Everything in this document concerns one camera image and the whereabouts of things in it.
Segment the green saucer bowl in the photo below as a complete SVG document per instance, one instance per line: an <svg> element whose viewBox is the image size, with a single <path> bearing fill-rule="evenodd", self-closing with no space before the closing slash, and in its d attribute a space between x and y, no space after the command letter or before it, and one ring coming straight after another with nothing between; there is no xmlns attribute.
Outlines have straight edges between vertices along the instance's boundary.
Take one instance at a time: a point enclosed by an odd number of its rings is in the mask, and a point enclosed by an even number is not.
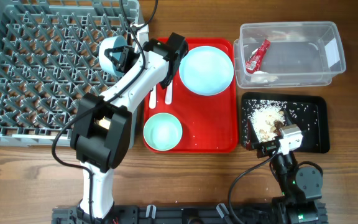
<svg viewBox="0 0 358 224"><path fill-rule="evenodd" d="M144 140L156 151L173 149L181 141L182 135L181 122L169 113L157 113L144 124Z"/></svg>

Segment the light blue small bowl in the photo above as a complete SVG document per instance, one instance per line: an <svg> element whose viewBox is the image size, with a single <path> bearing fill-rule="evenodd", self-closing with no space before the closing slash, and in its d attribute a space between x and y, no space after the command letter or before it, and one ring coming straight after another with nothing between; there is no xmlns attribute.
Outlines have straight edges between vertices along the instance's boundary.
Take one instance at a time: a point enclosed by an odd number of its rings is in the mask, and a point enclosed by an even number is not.
<svg viewBox="0 0 358 224"><path fill-rule="evenodd" d="M125 60L127 57L127 42L121 36L108 37L99 46L99 64L101 68L111 75L123 77L125 73Z"/></svg>

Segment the red snack wrapper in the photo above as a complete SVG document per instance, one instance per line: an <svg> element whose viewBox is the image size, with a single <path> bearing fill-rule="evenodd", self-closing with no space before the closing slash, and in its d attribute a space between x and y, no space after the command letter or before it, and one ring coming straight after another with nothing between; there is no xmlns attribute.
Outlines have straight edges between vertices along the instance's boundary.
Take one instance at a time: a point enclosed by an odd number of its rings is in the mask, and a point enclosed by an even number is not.
<svg viewBox="0 0 358 224"><path fill-rule="evenodd" d="M251 56L246 61L247 73L253 74L260 70L264 56L267 53L269 47L270 47L270 41L265 39L262 45L252 52Z"/></svg>

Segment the white plastic fork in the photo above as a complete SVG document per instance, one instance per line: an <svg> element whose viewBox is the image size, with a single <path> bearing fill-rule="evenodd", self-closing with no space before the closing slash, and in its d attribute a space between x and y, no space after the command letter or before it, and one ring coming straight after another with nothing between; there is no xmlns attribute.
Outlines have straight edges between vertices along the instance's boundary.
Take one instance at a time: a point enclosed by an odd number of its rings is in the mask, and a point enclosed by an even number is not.
<svg viewBox="0 0 358 224"><path fill-rule="evenodd" d="M167 86L166 93L165 93L165 104L170 105L173 100L173 81Z"/></svg>

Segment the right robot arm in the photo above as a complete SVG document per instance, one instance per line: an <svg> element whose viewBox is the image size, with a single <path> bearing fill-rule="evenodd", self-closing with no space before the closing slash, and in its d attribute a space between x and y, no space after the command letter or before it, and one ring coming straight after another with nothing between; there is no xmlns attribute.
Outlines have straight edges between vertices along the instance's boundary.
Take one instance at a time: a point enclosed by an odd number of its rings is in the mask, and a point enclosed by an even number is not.
<svg viewBox="0 0 358 224"><path fill-rule="evenodd" d="M293 153L302 145L303 133L283 112L286 125L271 141L257 139L256 128L248 122L252 149L257 157L268 157L270 170L279 184L281 197L275 197L268 210L269 223L327 223L322 198L323 170L314 162L298 162Z"/></svg>

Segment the white plastic spoon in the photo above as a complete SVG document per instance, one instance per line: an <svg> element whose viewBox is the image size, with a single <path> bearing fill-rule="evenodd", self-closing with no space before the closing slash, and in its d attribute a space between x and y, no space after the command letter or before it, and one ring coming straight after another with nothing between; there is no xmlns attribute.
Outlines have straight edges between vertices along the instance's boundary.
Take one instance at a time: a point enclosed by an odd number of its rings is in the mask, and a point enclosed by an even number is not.
<svg viewBox="0 0 358 224"><path fill-rule="evenodd" d="M154 86L152 91L150 92L149 108L155 109L156 105L157 105L157 86Z"/></svg>

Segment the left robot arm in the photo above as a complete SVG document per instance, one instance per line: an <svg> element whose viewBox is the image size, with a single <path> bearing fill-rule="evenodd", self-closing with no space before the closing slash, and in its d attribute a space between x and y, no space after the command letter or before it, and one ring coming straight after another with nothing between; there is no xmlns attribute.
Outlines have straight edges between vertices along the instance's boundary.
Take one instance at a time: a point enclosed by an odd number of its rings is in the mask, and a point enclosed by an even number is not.
<svg viewBox="0 0 358 224"><path fill-rule="evenodd" d="M155 85L170 84L187 53L188 43L176 33L166 42L150 39L138 52L121 35L100 44L101 68L120 80L98 96L87 93L78 103L70 146L86 168L77 207L81 222L113 221L114 170L133 145L137 107Z"/></svg>

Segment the rice and meat leftovers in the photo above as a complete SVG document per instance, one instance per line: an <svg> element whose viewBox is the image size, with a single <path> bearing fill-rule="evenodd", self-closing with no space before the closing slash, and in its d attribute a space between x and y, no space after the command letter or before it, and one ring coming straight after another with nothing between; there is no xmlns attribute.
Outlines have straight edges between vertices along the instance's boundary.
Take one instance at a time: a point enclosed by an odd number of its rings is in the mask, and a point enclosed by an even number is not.
<svg viewBox="0 0 358 224"><path fill-rule="evenodd" d="M250 123L259 142L272 141L284 126L284 112L280 106L262 105L250 116Z"/></svg>

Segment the yellow plastic cup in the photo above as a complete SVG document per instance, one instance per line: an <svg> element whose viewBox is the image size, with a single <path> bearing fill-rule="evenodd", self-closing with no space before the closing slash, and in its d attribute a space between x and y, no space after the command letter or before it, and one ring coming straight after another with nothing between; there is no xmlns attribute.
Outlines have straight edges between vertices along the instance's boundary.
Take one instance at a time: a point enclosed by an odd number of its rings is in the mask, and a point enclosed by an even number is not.
<svg viewBox="0 0 358 224"><path fill-rule="evenodd" d="M111 120L107 117L104 117L101 120L98 120L97 124L104 129L109 129Z"/></svg>

